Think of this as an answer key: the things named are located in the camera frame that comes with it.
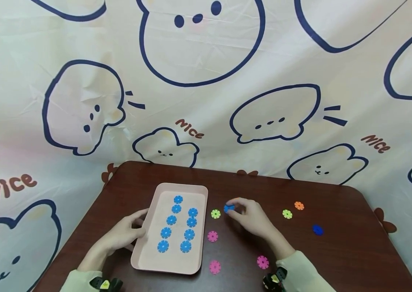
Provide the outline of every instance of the fabric backdrop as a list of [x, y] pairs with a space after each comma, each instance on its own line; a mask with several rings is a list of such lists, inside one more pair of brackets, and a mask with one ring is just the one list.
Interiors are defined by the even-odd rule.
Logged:
[[412, 0], [0, 0], [0, 292], [128, 160], [357, 188], [412, 273]]

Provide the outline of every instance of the pink tray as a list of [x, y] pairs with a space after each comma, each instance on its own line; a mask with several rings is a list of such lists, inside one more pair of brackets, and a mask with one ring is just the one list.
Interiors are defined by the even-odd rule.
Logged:
[[[167, 182], [158, 185], [143, 224], [146, 235], [137, 240], [133, 249], [132, 267], [138, 270], [187, 275], [196, 273], [201, 267], [203, 258], [207, 194], [207, 188], [202, 185], [179, 185]], [[179, 204], [182, 210], [174, 214], [172, 206], [175, 205], [174, 198], [178, 195], [183, 198], [182, 203]], [[195, 217], [197, 225], [193, 228], [187, 226], [190, 208], [196, 208], [198, 211]], [[166, 220], [170, 215], [176, 216], [174, 225], [167, 225]], [[172, 230], [172, 234], [167, 239], [161, 237], [161, 230], [165, 227]], [[195, 236], [190, 240], [190, 252], [183, 253], [180, 244], [185, 240], [184, 233], [187, 229], [192, 229]], [[169, 249], [164, 253], [157, 250], [157, 244], [161, 240], [169, 243]]]

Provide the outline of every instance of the sleeve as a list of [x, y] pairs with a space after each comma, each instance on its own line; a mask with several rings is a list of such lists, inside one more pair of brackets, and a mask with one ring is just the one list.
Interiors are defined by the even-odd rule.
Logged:
[[60, 289], [60, 292], [97, 292], [99, 291], [98, 289], [89, 285], [89, 282], [95, 277], [102, 277], [102, 272], [73, 270], [68, 274], [67, 280]]
[[282, 281], [287, 292], [335, 292], [301, 251], [277, 261], [276, 265], [287, 270]]

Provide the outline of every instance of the pink snowflake block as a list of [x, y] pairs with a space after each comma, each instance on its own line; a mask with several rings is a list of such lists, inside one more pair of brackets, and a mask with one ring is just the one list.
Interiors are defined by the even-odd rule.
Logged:
[[219, 236], [216, 231], [209, 231], [209, 233], [207, 234], [207, 239], [212, 243], [216, 242], [218, 237]]
[[213, 275], [219, 274], [219, 272], [221, 271], [221, 263], [218, 261], [211, 261], [211, 264], [209, 264], [209, 271]]
[[269, 267], [269, 261], [265, 256], [259, 256], [258, 260], [256, 260], [256, 263], [258, 264], [258, 266], [260, 268], [262, 268], [263, 270], [266, 270]]

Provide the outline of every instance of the wooden table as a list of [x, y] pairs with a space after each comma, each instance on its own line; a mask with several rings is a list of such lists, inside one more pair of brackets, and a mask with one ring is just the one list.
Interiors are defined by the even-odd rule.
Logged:
[[[256, 200], [338, 292], [412, 292], [412, 276], [354, 188], [140, 162], [117, 169], [34, 291], [59, 291], [92, 244], [123, 216], [149, 207], [156, 186], [163, 182], [206, 186], [208, 212], [222, 210], [233, 197]], [[295, 209], [295, 201], [305, 209]], [[291, 210], [293, 218], [285, 219], [283, 209]], [[323, 236], [313, 233], [313, 224], [323, 227]], [[219, 219], [206, 216], [205, 233], [210, 230], [217, 231], [219, 239], [210, 243], [205, 237], [202, 267], [193, 276], [134, 270], [125, 249], [108, 259], [104, 274], [123, 280], [126, 292], [263, 291], [262, 277], [275, 270], [270, 249], [224, 214]], [[259, 255], [270, 259], [268, 270], [256, 264]], [[208, 269], [213, 259], [222, 266], [216, 276]]]

